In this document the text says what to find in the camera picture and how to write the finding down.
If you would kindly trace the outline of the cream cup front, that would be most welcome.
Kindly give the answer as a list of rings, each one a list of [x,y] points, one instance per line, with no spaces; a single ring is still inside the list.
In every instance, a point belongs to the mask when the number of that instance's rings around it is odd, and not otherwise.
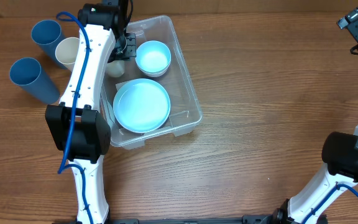
[[[121,77],[125,73],[125,62],[115,60],[106,65],[106,74],[113,78]]]

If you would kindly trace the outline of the light blue bowl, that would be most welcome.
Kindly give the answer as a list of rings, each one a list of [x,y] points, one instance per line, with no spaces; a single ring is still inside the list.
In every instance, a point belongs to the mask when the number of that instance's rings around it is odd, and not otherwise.
[[[171,51],[166,44],[157,40],[146,41],[136,50],[135,62],[142,71],[158,72],[168,69],[172,61]]]

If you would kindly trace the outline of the light blue plate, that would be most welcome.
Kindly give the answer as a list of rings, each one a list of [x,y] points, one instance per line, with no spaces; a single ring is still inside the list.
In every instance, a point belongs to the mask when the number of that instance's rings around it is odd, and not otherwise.
[[[118,123],[133,133],[147,133],[161,127],[170,114],[170,97],[158,82],[138,78],[118,89],[113,103]]]

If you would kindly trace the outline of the grey bowl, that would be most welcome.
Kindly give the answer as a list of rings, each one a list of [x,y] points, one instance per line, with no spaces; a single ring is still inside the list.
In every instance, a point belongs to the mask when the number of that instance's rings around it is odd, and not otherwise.
[[[142,70],[142,73],[144,73],[148,77],[152,77],[152,78],[161,77],[166,72],[167,72],[167,69],[161,70],[161,71],[158,71],[158,72],[148,72],[148,71]]]

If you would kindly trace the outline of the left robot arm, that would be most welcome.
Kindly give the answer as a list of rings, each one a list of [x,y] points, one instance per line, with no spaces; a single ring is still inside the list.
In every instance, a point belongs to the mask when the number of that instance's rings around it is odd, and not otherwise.
[[[133,2],[87,3],[77,15],[62,11],[59,21],[79,27],[79,44],[70,81],[45,119],[63,157],[58,172],[72,170],[78,200],[75,223],[110,223],[104,193],[103,159],[111,128],[101,114],[100,97],[107,65],[135,57],[136,39],[127,32]]]

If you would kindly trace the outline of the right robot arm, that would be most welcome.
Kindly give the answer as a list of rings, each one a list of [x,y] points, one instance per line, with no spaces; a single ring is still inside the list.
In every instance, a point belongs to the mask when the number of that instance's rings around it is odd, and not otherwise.
[[[262,223],[327,223],[323,212],[345,191],[356,197],[358,184],[358,125],[353,134],[332,132],[322,150],[323,165],[307,185],[286,200]]]

